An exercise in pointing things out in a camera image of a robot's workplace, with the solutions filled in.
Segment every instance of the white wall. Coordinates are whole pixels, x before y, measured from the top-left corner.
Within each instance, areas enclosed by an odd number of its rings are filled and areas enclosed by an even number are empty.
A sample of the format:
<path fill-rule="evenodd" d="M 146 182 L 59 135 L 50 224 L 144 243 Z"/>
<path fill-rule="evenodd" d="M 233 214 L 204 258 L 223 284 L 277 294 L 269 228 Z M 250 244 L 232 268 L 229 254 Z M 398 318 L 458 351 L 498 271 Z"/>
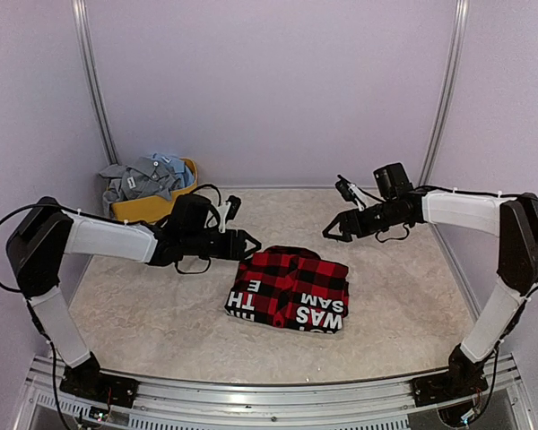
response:
<path fill-rule="evenodd" d="M 538 194 L 538 0 L 471 2 L 455 96 L 430 182 Z M 484 305 L 498 243 L 459 228 L 443 231 Z M 538 417 L 538 294 L 508 350 Z"/>
<path fill-rule="evenodd" d="M 193 157 L 219 185 L 325 185 L 402 161 L 416 181 L 455 0 L 88 2 L 125 162 Z"/>
<path fill-rule="evenodd" d="M 0 219 L 42 195 L 99 208 L 105 165 L 69 1 L 0 0 Z M 0 279 L 15 286 L 0 230 Z M 61 287 L 72 294 L 85 259 L 66 257 Z M 35 353 L 46 344 L 20 295 L 0 290 L 0 429 L 5 428 Z"/>

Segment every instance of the black cable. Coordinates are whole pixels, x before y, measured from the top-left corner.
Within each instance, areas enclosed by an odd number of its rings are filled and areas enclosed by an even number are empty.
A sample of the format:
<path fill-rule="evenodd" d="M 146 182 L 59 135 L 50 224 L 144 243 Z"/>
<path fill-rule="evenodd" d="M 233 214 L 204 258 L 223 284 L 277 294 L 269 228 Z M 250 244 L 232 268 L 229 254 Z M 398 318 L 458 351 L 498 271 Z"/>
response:
<path fill-rule="evenodd" d="M 489 191 L 465 191 L 465 190 L 453 190 L 452 188 L 445 188 L 444 186 L 436 186 L 436 185 L 421 185 L 417 186 L 415 190 L 428 190 L 428 191 L 444 191 L 446 193 L 453 193 L 453 194 L 465 194 L 465 195 L 486 195 L 488 197 L 506 197 L 508 199 L 515 198 L 515 197 L 521 197 L 522 194 L 501 194 L 499 196 L 498 193 L 491 193 Z"/>
<path fill-rule="evenodd" d="M 101 220 L 101 221 L 106 221 L 106 222 L 109 222 L 111 224 L 118 224 L 120 226 L 124 226 L 124 225 L 134 226 L 134 225 L 137 225 L 137 224 L 147 225 L 147 222 L 145 222 L 143 220 L 136 221 L 136 222 L 131 222 L 131 223 L 125 223 L 125 222 L 122 222 L 122 221 L 118 221 L 116 219 L 107 219 L 107 218 L 104 218 L 104 217 L 101 217 L 101 216 L 98 216 L 98 215 L 94 215 L 94 214 L 91 214 L 91 213 L 78 211 L 78 210 L 72 209 L 72 208 L 66 208 L 65 206 L 62 206 L 60 204 L 33 203 L 33 204 L 27 204 L 25 206 L 22 206 L 22 207 L 14 210 L 14 211 L 11 211 L 6 216 L 2 217 L 2 219 L 0 219 L 0 226 L 2 226 L 7 220 L 12 218 L 13 216 L 18 215 L 20 212 L 24 212 L 24 211 L 28 211 L 30 209 L 36 209 L 36 208 L 55 208 L 55 209 L 59 209 L 59 210 L 62 210 L 62 211 L 73 213 L 74 215 L 82 215 L 82 216 L 84 216 L 86 218 L 92 218 L 92 219 L 97 219 L 97 220 Z M 17 289 L 17 288 L 7 287 L 2 281 L 0 281 L 0 288 L 5 290 L 5 291 L 8 291 L 9 293 L 21 293 L 21 291 L 19 289 Z"/>
<path fill-rule="evenodd" d="M 496 373 L 499 366 L 499 355 L 500 355 L 499 347 L 496 347 L 496 356 L 494 357 L 494 370 L 492 370 L 492 383 L 490 384 L 490 392 L 488 394 L 488 397 L 486 398 L 486 403 L 484 403 L 484 407 L 480 410 L 478 415 L 474 417 L 472 421 L 468 422 L 469 426 L 475 423 L 476 421 L 478 421 L 482 417 L 482 415 L 484 415 L 484 412 L 490 405 L 490 399 L 492 399 L 492 393 L 494 392 L 494 384 L 496 383 Z"/>
<path fill-rule="evenodd" d="M 196 188 L 194 188 L 193 190 L 191 190 L 189 192 L 189 194 L 193 194 L 199 190 L 203 190 L 204 188 L 211 188 L 212 190 L 215 190 L 215 192 L 217 193 L 217 200 L 218 200 L 218 203 L 217 205 L 220 206 L 221 205 L 221 191 L 219 191 L 219 188 L 213 184 L 203 184 L 203 185 L 199 185 L 197 186 Z"/>
<path fill-rule="evenodd" d="M 382 233 L 381 231 L 378 231 L 377 233 L 375 233 L 375 239 L 380 243 L 380 244 L 384 244 L 385 242 L 388 242 L 389 240 L 405 240 L 410 234 L 411 234 L 411 230 L 409 230 L 407 227 L 406 227 L 406 224 L 403 224 L 403 228 L 404 230 L 406 231 L 406 234 L 402 237 L 388 237 L 386 239 L 379 239 L 378 236 Z"/>
<path fill-rule="evenodd" d="M 56 410 L 57 414 L 60 417 L 60 421 L 62 421 L 62 424 L 64 425 L 64 428 L 66 430 L 72 430 L 70 426 L 65 422 L 64 414 L 62 413 L 62 408 L 60 407 L 60 399 L 57 397 L 57 387 L 56 387 L 56 347 L 54 346 L 54 342 L 50 339 L 50 337 L 46 333 L 42 333 L 42 335 L 48 340 L 48 343 L 50 344 L 50 347 L 52 348 L 52 389 L 54 390 L 54 401 L 56 403 Z"/>
<path fill-rule="evenodd" d="M 205 267 L 205 269 L 203 269 L 202 271 L 182 271 L 179 268 L 178 264 L 179 262 L 174 263 L 176 271 L 178 271 L 180 275 L 201 275 L 202 273 L 206 273 L 207 271 L 209 271 L 209 268 L 212 267 L 212 259 L 207 257 L 207 267 Z"/>

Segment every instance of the metal frame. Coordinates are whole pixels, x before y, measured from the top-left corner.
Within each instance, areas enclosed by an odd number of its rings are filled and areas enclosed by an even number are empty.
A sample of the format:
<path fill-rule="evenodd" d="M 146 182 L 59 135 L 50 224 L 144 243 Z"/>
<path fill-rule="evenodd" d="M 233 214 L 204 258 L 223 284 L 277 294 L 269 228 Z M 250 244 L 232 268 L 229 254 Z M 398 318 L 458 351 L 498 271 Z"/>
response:
<path fill-rule="evenodd" d="M 100 83 L 96 74 L 85 0 L 72 0 L 72 9 L 74 10 L 75 28 L 78 33 L 78 42 L 80 43 L 80 52 L 90 90 L 91 103 L 100 128 L 106 160 L 109 164 L 119 164 L 119 156 L 109 130 L 108 116 L 106 115 L 106 109 L 101 97 Z"/>
<path fill-rule="evenodd" d="M 468 16 L 468 0 L 456 0 L 455 24 L 450 41 L 450 49 L 448 51 L 447 71 L 445 80 L 440 92 L 440 101 L 438 103 L 437 117 L 432 132 L 430 134 L 430 143 L 427 150 L 424 164 L 422 165 L 421 177 L 419 185 L 426 185 L 429 182 L 430 174 L 434 168 L 437 158 L 438 147 L 442 139 L 442 133 L 445 129 L 447 121 L 448 109 L 452 100 L 453 91 L 455 88 L 456 72 L 460 60 L 464 40 L 464 29 L 466 28 L 466 19 Z"/>
<path fill-rule="evenodd" d="M 493 365 L 485 366 L 491 381 Z M 59 364 L 57 375 L 64 365 Z M 37 406 L 54 409 L 51 386 L 52 361 L 36 357 L 32 363 L 22 391 L 22 407 L 12 429 L 29 428 Z M 130 375 L 140 382 L 137 399 L 132 409 L 112 408 L 112 417 L 120 424 L 108 423 L 108 428 L 123 429 L 186 429 L 222 430 L 311 428 L 350 429 L 408 427 L 411 413 L 435 409 L 432 405 L 416 408 L 410 380 L 415 375 L 393 378 L 328 384 L 303 385 L 236 385 L 198 383 Z M 533 420 L 522 393 L 522 382 L 512 356 L 499 359 L 495 390 L 508 389 L 512 408 L 520 430 L 534 430 Z M 62 410 L 75 417 L 80 410 L 104 405 L 59 393 Z M 439 408 L 456 401 L 442 403 Z"/>

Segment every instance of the folded shirt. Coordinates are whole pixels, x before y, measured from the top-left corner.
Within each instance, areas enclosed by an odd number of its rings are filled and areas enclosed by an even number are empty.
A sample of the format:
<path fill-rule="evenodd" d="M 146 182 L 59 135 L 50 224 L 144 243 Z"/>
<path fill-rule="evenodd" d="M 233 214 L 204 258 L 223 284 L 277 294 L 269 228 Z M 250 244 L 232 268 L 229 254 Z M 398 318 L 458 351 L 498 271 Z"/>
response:
<path fill-rule="evenodd" d="M 239 263 L 225 310 L 273 327 L 335 333 L 349 313 L 348 272 L 308 249 L 272 246 Z"/>

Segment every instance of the yellow basket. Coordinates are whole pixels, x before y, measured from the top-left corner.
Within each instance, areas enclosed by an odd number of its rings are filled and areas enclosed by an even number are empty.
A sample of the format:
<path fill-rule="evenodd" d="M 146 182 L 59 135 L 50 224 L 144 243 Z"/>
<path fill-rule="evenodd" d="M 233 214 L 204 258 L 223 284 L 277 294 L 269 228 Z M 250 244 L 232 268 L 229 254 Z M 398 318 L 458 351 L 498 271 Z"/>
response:
<path fill-rule="evenodd" d="M 155 222 L 171 213 L 173 204 L 181 194 L 187 194 L 197 187 L 197 167 L 191 159 L 182 159 L 186 162 L 189 170 L 194 174 L 195 181 L 190 186 L 171 192 L 171 202 L 168 202 L 159 195 L 151 195 L 142 199 L 128 200 L 127 202 L 112 203 L 111 209 L 114 211 L 116 219 L 120 221 L 128 220 L 135 222 L 144 220 Z"/>

